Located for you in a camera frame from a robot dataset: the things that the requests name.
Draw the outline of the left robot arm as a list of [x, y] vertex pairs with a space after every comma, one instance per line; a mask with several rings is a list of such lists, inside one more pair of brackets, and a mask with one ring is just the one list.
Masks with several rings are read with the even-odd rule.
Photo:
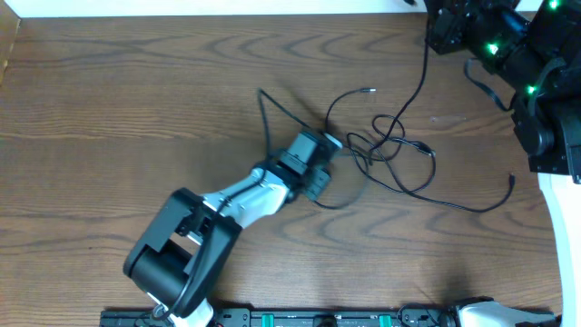
[[164, 307], [164, 319], [207, 323], [213, 315], [207, 297], [242, 230], [301, 194], [316, 200], [341, 148], [330, 134], [303, 130], [225, 189], [173, 192], [129, 252], [123, 273]]

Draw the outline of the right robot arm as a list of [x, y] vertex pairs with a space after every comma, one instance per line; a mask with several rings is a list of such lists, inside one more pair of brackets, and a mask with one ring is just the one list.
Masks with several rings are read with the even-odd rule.
[[532, 20], [515, 1], [427, 1], [429, 45], [469, 50], [515, 94], [514, 133], [537, 174], [556, 241], [563, 307], [543, 317], [497, 302], [460, 305], [457, 326], [577, 326], [580, 323], [580, 4], [544, 1]]

